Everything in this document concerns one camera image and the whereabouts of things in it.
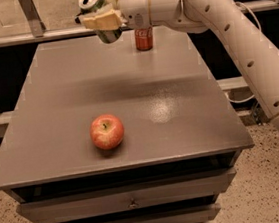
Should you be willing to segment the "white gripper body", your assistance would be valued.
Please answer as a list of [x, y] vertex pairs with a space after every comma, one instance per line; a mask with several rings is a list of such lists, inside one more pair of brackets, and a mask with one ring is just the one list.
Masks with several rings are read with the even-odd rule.
[[118, 0], [118, 7], [125, 19], [125, 24], [131, 28], [150, 27], [149, 0]]

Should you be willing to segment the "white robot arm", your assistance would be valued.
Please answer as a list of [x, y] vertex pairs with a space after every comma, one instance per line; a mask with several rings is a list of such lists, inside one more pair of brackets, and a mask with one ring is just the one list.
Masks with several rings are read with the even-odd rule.
[[79, 0], [80, 23], [95, 31], [152, 24], [218, 37], [262, 110], [279, 131], [279, 49], [234, 0]]

